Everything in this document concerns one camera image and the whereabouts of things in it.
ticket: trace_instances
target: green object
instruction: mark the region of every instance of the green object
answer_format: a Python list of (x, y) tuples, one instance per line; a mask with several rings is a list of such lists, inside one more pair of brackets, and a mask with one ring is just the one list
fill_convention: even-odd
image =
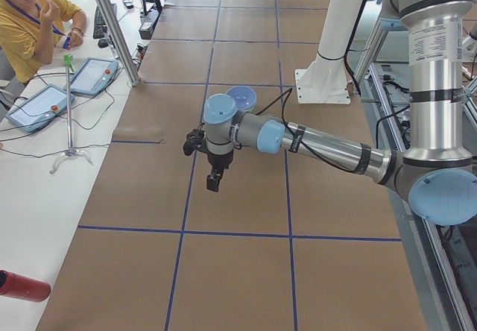
[(73, 55), (65, 54), (63, 56), (63, 59), (65, 60), (65, 66), (68, 66), (72, 70), (72, 72), (75, 72), (75, 70), (73, 69), (73, 65), (72, 65)]

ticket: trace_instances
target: red cylinder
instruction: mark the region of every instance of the red cylinder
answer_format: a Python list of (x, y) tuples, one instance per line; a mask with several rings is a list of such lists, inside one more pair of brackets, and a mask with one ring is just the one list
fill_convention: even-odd
[(0, 270), (0, 295), (33, 301), (44, 301), (51, 292), (50, 284)]

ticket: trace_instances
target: person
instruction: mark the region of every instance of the person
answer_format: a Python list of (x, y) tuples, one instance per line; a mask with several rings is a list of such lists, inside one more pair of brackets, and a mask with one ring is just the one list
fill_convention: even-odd
[[(63, 22), (71, 19), (66, 34)], [(69, 0), (0, 0), (0, 46), (23, 84), (51, 63), (59, 41), (81, 45), (85, 29), (86, 14)]]

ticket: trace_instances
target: lanyard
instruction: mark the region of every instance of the lanyard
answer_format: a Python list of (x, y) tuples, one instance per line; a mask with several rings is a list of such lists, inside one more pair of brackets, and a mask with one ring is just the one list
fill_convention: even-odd
[[(32, 17), (30, 14), (28, 14), (27, 12), (25, 12), (22, 8), (18, 7), (15, 3), (13, 3), (11, 0), (5, 0), (9, 5), (11, 5), (13, 8), (15, 8), (17, 11), (19, 11), (21, 14), (23, 14), (24, 16), (26, 16), (27, 18), (29, 18), (32, 22), (35, 22), (37, 23), (38, 25), (41, 25), (40, 21), (34, 17)], [(41, 11), (41, 7), (38, 3), (35, 3), (35, 5), (37, 6), (37, 9), (38, 11), (40, 12)], [(66, 34), (64, 34), (62, 31), (60, 31), (57, 27), (55, 27), (53, 25), (53, 33), (55, 34), (58, 34), (58, 35), (63, 35), (63, 36), (66, 36)]]

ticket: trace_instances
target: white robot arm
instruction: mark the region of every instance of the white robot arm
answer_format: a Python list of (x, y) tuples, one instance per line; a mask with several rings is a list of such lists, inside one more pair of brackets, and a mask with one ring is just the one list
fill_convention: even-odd
[(281, 148), (365, 174), (439, 225), (463, 223), (477, 214), (477, 177), (462, 145), (461, 21), (473, 0), (385, 0), (409, 31), (411, 147), (379, 150), (308, 127), (237, 110), (228, 95), (204, 108), (204, 130), (193, 130), (184, 152), (207, 154), (207, 189), (218, 191), (235, 144), (275, 154)]

